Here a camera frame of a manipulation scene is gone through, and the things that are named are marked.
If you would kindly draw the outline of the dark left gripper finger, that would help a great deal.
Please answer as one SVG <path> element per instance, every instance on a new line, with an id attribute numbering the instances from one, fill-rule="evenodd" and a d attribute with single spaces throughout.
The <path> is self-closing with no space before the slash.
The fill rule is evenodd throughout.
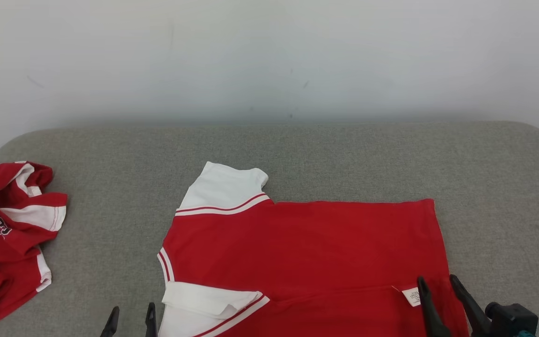
<path id="1" fill-rule="evenodd" d="M 145 337 L 158 337 L 158 325 L 156 322 L 156 306 L 154 302 L 150 302 L 148 304 L 145 324 L 147 328 Z"/>
<path id="2" fill-rule="evenodd" d="M 113 337 L 117 331 L 119 307 L 113 307 L 100 337 Z"/>

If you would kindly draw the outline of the red t-shirt white sleeves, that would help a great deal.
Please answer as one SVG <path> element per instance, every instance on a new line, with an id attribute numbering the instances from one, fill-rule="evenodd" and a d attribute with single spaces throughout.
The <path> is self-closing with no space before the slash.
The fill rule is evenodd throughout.
<path id="1" fill-rule="evenodd" d="M 208 162 L 158 254 L 159 337 L 426 337 L 424 277 L 468 337 L 431 199 L 275 202 L 258 168 Z"/>

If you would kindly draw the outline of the grey fabric sofa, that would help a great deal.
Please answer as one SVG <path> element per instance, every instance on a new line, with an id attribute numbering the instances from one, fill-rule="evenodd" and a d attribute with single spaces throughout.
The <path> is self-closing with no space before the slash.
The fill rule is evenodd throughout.
<path id="1" fill-rule="evenodd" d="M 53 282 L 0 321 L 0 337 L 143 337 L 163 307 L 156 254 L 206 162 L 268 174 L 275 201 L 432 198 L 449 265 L 481 305 L 539 316 L 539 128 L 517 122 L 92 127 L 19 136 L 0 163 L 50 166 L 69 196 L 43 247 Z"/>

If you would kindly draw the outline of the red shorts white trim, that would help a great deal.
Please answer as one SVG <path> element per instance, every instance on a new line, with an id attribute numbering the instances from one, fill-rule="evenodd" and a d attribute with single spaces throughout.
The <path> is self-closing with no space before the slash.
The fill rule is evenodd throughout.
<path id="1" fill-rule="evenodd" d="M 52 282 L 41 244 L 55 239 L 68 196 L 45 192 L 53 169 L 30 161 L 0 164 L 0 320 Z"/>

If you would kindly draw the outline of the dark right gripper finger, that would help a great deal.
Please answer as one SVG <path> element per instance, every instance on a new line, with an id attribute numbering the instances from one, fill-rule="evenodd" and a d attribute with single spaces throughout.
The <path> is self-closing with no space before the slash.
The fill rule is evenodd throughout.
<path id="1" fill-rule="evenodd" d="M 421 301 L 426 337 L 452 337 L 451 331 L 443 324 L 432 301 L 432 292 L 424 277 L 417 278 L 417 288 Z"/>
<path id="2" fill-rule="evenodd" d="M 466 312 L 472 330 L 471 337 L 489 337 L 491 320 L 456 275 L 450 275 L 450 282 L 456 298 L 462 303 Z"/>

